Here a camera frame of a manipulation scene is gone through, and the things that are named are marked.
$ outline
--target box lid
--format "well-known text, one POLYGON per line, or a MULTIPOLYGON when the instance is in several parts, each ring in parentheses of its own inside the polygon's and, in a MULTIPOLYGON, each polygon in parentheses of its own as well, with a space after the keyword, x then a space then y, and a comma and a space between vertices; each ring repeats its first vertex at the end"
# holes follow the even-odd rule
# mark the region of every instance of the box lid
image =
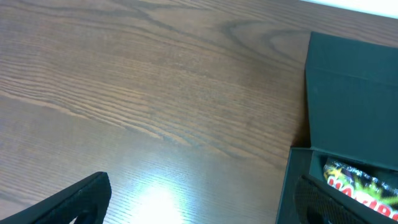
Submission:
POLYGON ((313 32, 305 74, 312 147, 398 170, 398 49, 313 32))

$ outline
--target snack package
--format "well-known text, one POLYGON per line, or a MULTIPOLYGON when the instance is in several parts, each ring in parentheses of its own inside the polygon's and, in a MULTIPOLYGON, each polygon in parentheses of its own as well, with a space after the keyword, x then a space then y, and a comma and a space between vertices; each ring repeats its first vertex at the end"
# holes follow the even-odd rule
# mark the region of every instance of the snack package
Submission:
POLYGON ((398 221, 398 190, 367 173, 328 159, 323 176, 334 187, 359 203, 398 221))

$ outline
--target box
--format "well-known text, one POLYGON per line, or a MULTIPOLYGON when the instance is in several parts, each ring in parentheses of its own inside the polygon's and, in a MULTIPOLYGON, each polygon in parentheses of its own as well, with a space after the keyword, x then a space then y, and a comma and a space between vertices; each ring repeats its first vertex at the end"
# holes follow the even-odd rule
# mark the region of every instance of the box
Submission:
POLYGON ((398 170, 398 49, 313 32, 305 78, 311 147, 290 149, 276 223, 300 223, 294 188, 302 175, 366 222, 398 223, 323 177, 327 157, 398 170))

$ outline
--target wood surface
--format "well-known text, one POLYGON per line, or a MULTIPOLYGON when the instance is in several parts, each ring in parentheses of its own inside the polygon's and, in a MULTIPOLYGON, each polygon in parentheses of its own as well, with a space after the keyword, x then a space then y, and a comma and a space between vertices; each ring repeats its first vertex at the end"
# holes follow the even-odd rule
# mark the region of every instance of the wood surface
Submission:
POLYGON ((0 219, 103 170, 105 223, 274 223, 311 31, 398 47, 296 0, 0 0, 0 219))

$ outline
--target brown tabletop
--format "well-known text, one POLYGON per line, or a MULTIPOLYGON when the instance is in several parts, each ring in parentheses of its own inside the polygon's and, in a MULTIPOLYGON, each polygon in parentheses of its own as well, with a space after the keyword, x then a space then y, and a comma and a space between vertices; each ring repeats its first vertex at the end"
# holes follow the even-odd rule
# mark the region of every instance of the brown tabletop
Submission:
POLYGON ((296 0, 0 0, 0 219, 102 170, 105 223, 274 223, 312 30, 398 47, 296 0))

